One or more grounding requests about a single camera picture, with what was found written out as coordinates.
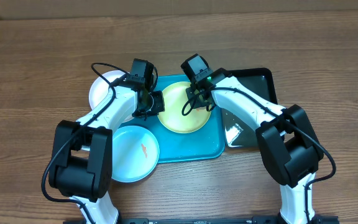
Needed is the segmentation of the yellow green plate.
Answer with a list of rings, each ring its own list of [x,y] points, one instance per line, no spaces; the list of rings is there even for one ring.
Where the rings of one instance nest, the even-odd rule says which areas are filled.
[[[183,106],[188,101],[186,89],[189,87],[190,82],[176,82],[162,91],[165,110],[157,117],[167,129],[175,133],[195,132],[207,123],[211,115],[204,108],[193,109],[188,115],[182,115]]]

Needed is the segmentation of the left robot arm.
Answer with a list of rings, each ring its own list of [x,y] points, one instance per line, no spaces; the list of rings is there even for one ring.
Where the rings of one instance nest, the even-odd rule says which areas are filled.
[[[42,176],[46,199],[54,201],[46,191],[49,184],[62,194],[58,202],[77,204],[84,223],[117,223],[119,212],[108,194],[113,133],[137,111],[140,94],[139,90],[111,86],[86,116],[57,125],[52,157]]]

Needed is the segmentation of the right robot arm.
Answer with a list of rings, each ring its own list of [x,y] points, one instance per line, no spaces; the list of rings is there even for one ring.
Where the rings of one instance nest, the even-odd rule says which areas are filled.
[[[325,151],[303,108],[271,103],[242,85],[234,76],[208,75],[190,79],[193,94],[185,103],[218,106],[253,129],[262,162],[280,186],[280,219],[285,223],[311,223],[313,184]]]

